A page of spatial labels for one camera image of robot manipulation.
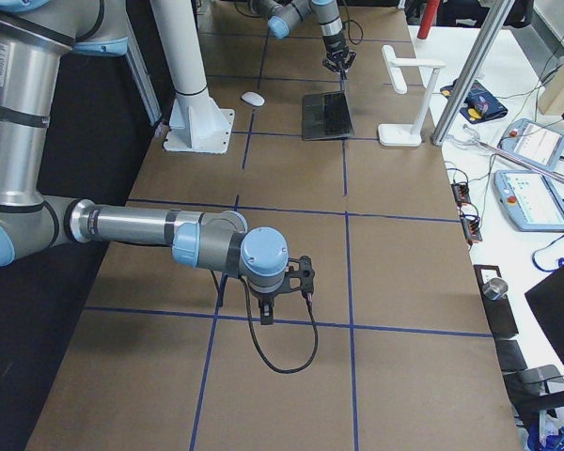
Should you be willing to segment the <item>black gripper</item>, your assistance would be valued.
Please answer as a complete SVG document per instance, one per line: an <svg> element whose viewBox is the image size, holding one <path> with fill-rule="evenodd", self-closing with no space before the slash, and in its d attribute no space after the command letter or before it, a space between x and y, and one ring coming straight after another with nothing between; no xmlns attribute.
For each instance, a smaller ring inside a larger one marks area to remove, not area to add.
<svg viewBox="0 0 564 451"><path fill-rule="evenodd" d="M344 34L335 33L322 38L326 52L326 59L322 60L322 65L331 72L340 73L340 67L337 64L342 64L342 70L348 71L356 58L356 52L349 50Z"/></svg>
<svg viewBox="0 0 564 451"><path fill-rule="evenodd" d="M274 324L274 300L281 291L277 288L271 292L260 292L252 288L251 292L258 299L259 308L259 321L261 325L273 325Z"/></svg>

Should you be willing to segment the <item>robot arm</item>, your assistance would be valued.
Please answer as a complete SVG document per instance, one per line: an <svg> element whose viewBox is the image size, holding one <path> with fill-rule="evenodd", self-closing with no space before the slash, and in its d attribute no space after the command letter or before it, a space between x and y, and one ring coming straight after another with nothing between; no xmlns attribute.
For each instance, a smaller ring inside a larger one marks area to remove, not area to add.
<svg viewBox="0 0 564 451"><path fill-rule="evenodd" d="M347 79L356 52L347 45L337 1L294 0L283 6L274 0L256 0L249 1L248 6L253 13L267 20L269 30L277 39L286 38L297 25L314 14L326 52L322 65L338 73L343 80Z"/></svg>
<svg viewBox="0 0 564 451"><path fill-rule="evenodd" d="M149 142L121 54L122 1L0 1L0 340L79 318L107 245L70 228L84 200L120 203Z"/></svg>

